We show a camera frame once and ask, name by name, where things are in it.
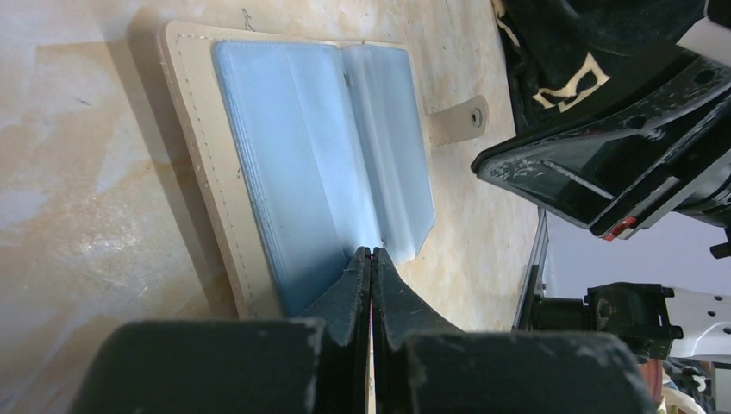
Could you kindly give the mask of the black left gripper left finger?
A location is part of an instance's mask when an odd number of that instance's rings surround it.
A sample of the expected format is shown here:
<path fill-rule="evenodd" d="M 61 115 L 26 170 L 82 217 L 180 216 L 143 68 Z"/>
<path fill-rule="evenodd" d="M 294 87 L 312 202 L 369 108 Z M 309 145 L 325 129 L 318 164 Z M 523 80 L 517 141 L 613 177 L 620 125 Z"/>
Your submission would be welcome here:
<path fill-rule="evenodd" d="M 365 413 L 372 253 L 295 318 L 139 321 L 98 350 L 73 413 Z"/>

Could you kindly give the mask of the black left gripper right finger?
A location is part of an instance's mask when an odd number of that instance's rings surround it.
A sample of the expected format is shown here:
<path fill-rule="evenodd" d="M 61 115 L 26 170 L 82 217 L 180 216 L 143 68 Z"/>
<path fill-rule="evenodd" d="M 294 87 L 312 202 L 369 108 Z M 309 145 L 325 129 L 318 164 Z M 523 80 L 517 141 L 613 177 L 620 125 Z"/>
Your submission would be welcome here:
<path fill-rule="evenodd" d="M 634 357 L 590 332 L 466 332 L 372 255 L 379 413 L 654 413 Z"/>

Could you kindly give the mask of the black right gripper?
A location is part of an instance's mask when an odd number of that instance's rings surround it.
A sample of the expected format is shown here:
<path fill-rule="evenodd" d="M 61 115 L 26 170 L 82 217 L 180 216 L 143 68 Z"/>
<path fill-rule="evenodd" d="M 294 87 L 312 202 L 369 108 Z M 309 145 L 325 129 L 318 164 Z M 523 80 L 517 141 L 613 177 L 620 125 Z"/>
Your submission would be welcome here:
<path fill-rule="evenodd" d="M 671 212 L 728 229 L 730 69 L 695 53 L 639 54 L 471 169 L 607 241 Z"/>

